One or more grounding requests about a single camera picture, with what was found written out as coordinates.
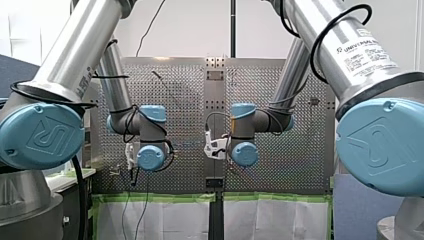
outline perforated metal panel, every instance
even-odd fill
[[[203,81],[204,59],[127,58],[123,61],[133,104],[164,105],[167,111],[168,139],[178,150],[170,168],[151,174],[149,190],[159,193],[204,192],[203,160]],[[160,80],[152,71],[162,77]],[[125,143],[122,136],[106,129],[109,110],[104,93],[99,91],[99,134],[101,161],[104,166],[94,178],[95,192],[127,190],[129,173],[126,169]],[[120,177],[114,174],[121,165]],[[144,191],[146,174],[140,171],[133,191]]]
[[[266,108],[274,94],[282,71],[278,60],[239,60],[227,62],[227,112],[233,103],[251,102]],[[308,76],[294,113],[295,127],[282,136],[257,133],[259,162],[242,169],[231,161],[226,168],[225,191],[271,191],[294,193],[325,193],[329,190],[334,134],[326,131],[326,121],[334,116],[334,97],[327,85]],[[311,98],[319,100],[311,104]]]
[[[210,171],[205,168],[211,166],[205,164],[203,153],[205,60],[126,58],[123,65],[130,76],[128,86],[133,103],[165,105],[169,139],[179,151],[171,168],[150,177],[150,191],[204,192],[205,172]],[[282,60],[226,59],[226,111],[235,102],[254,102],[266,107],[282,65]],[[295,128],[280,137],[257,134],[260,162],[245,170],[225,164],[225,191],[321,194],[328,190],[334,139],[334,97],[329,93],[324,84],[311,78],[297,104]],[[319,104],[311,106],[310,98],[319,99]],[[101,89],[98,101],[98,119],[92,121],[95,124],[92,132],[93,128],[98,129],[98,162],[103,167],[94,178],[93,190],[96,193],[128,190],[125,144],[122,136],[109,134],[106,129],[108,109]],[[229,131],[228,123],[210,127]],[[118,168],[124,170],[121,175],[116,174]],[[146,174],[140,171],[138,184],[131,190],[145,191],[145,188]]]

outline label sticker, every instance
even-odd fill
[[[361,35],[362,37],[372,37],[371,32],[368,31],[367,29],[357,29],[356,30],[358,32],[359,35]]]
[[[82,98],[84,96],[85,91],[87,91],[88,86],[90,85],[91,78],[93,74],[91,73],[92,68],[87,67],[87,72],[82,76],[80,83],[76,89],[76,94]]]
[[[398,65],[373,37],[360,37],[336,48],[339,60],[354,77],[365,77],[377,70]]]

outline white backdrop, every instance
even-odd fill
[[[123,56],[134,56],[161,0],[139,0],[119,23]],[[424,70],[421,0],[346,0],[374,8],[370,30],[405,69]],[[69,0],[0,0],[0,54],[40,64],[69,17]],[[140,56],[230,55],[230,0],[167,0]],[[292,37],[270,4],[237,1],[237,56],[286,58]]]

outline metal pole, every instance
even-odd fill
[[[287,114],[293,112],[297,95],[307,78],[309,55],[309,51],[303,41],[296,38],[291,46],[274,97],[269,104],[272,109]]]
[[[81,102],[122,9],[117,0],[80,1],[35,78],[22,85]]]
[[[231,58],[236,57],[236,0],[231,0]]]

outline light blue joint cover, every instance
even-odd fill
[[[166,122],[166,110],[164,106],[143,105],[140,107],[140,111],[152,121],[155,121],[158,123]]]
[[[112,118],[109,115],[106,120],[106,128],[109,130],[109,133],[116,133],[115,129],[112,127]]]
[[[255,111],[256,105],[253,103],[235,103],[231,106],[231,115],[234,119],[244,118]]]
[[[60,166],[75,156],[83,143],[80,116],[62,105],[27,105],[0,123],[0,160],[17,169]]]
[[[397,196],[424,196],[424,105],[379,98],[350,109],[337,128],[337,152],[363,184]]]
[[[239,166],[250,167],[259,159],[258,148],[250,142],[239,143],[234,147],[231,157]]]
[[[144,171],[155,171],[162,167],[165,161],[163,151],[153,145],[144,146],[138,151],[137,164]]]
[[[296,119],[294,118],[294,116],[292,115],[292,116],[290,116],[290,122],[289,122],[289,125],[287,125],[287,127],[286,127],[286,130],[284,130],[284,131],[290,131],[290,130],[292,130],[293,129],[293,127],[294,127],[294,123],[296,122]]]

